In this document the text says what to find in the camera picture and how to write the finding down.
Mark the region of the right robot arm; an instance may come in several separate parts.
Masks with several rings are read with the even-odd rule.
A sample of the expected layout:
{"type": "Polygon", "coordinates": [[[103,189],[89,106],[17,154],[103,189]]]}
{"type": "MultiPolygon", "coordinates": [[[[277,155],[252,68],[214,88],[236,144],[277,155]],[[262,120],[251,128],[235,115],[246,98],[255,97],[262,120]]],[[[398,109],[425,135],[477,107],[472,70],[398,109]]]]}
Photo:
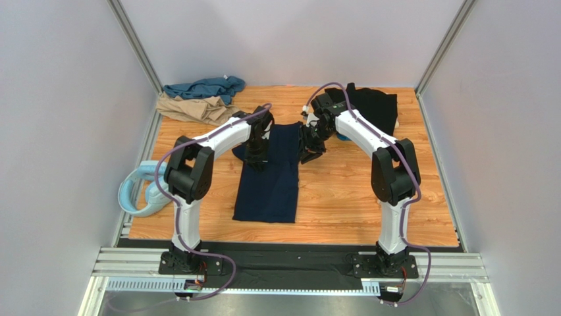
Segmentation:
{"type": "Polygon", "coordinates": [[[367,122],[345,102],[305,105],[306,124],[300,130],[299,160],[302,164],[326,152],[325,141],[336,133],[358,145],[371,159],[371,187],[381,204],[382,224],[378,246],[394,255],[407,247],[405,216],[419,189],[415,149],[408,140],[398,141],[367,122]]]}

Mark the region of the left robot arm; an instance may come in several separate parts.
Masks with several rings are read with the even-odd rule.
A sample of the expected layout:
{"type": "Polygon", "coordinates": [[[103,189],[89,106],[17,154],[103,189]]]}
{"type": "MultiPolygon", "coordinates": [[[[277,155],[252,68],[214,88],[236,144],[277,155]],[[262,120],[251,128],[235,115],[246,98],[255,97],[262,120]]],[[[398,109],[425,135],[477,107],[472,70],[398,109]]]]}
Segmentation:
{"type": "Polygon", "coordinates": [[[163,181],[168,189],[159,189],[175,204],[173,246],[180,251],[200,254],[200,207],[208,193],[216,158],[244,143],[244,162],[262,172],[268,162],[269,132],[274,123],[269,103],[252,114],[237,112],[226,123],[193,139],[181,136],[164,155],[168,159],[163,181]]]}

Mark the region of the navy blue t shirt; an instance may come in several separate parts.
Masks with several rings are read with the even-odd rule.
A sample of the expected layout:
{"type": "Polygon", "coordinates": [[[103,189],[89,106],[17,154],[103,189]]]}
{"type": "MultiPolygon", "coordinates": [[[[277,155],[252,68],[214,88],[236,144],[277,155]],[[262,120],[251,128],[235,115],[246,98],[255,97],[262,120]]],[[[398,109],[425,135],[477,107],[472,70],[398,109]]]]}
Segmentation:
{"type": "Polygon", "coordinates": [[[263,171],[243,164],[232,217],[235,221],[296,222],[301,126],[296,122],[272,127],[263,171]]]}

